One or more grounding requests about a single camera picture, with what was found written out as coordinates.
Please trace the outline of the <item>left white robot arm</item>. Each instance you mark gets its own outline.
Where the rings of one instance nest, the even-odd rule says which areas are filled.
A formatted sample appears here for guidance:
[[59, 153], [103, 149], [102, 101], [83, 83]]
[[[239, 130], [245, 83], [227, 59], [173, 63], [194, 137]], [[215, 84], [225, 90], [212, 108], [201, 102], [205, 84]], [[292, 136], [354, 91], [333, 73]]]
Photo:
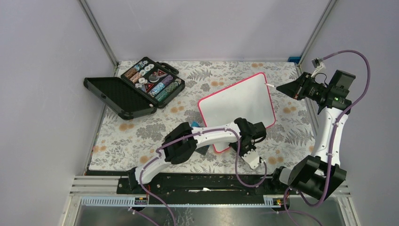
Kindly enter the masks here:
[[237, 158], [256, 169], [264, 161], [255, 145], [265, 140], [266, 135], [262, 122], [250, 123], [244, 118], [214, 127], [192, 127], [187, 122], [181, 123], [165, 137], [149, 161], [128, 171], [128, 188], [139, 194], [164, 169], [188, 161], [200, 148], [221, 143], [226, 143], [236, 151]]

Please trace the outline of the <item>red whiteboard marker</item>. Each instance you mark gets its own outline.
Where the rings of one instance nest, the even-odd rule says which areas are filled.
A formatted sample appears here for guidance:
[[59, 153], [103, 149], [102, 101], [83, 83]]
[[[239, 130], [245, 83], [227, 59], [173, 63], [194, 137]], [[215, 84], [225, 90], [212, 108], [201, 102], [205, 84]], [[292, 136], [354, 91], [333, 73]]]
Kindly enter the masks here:
[[274, 89], [276, 88], [275, 85], [272, 85], [272, 84], [269, 84], [269, 83], [265, 83], [265, 85], [268, 86], [268, 87], [270, 87], [270, 88], [274, 88]]

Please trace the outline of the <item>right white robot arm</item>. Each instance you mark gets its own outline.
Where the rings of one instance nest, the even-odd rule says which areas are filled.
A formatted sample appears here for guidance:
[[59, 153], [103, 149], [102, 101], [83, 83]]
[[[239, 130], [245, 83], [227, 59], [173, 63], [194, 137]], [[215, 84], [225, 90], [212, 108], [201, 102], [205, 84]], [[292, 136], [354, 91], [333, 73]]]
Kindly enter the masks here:
[[288, 187], [324, 201], [346, 179], [340, 167], [339, 148], [343, 127], [348, 119], [345, 109], [351, 105], [346, 97], [355, 75], [337, 70], [329, 84], [317, 83], [307, 72], [276, 90], [295, 100], [308, 98], [319, 106], [319, 130], [311, 155], [292, 169], [280, 167], [273, 173], [270, 188], [281, 194]]

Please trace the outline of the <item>pink framed whiteboard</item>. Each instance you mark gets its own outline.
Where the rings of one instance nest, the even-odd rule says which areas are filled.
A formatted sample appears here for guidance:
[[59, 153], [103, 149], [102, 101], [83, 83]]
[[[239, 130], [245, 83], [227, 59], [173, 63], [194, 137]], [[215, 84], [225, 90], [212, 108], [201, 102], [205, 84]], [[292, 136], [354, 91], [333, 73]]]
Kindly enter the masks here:
[[276, 122], [265, 73], [257, 73], [210, 94], [197, 103], [206, 127], [233, 128], [233, 121], [244, 118], [252, 124], [262, 122], [266, 128]]

